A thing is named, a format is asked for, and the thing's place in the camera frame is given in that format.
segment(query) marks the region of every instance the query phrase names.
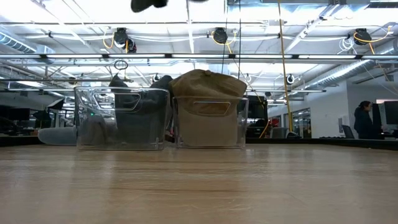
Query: person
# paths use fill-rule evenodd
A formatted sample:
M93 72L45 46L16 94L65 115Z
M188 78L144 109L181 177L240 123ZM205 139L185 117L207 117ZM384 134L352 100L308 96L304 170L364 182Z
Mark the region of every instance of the person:
M354 129L358 133L360 139L379 139L378 134L380 128L373 125L369 115L371 109L372 103L369 101L362 101L355 109Z

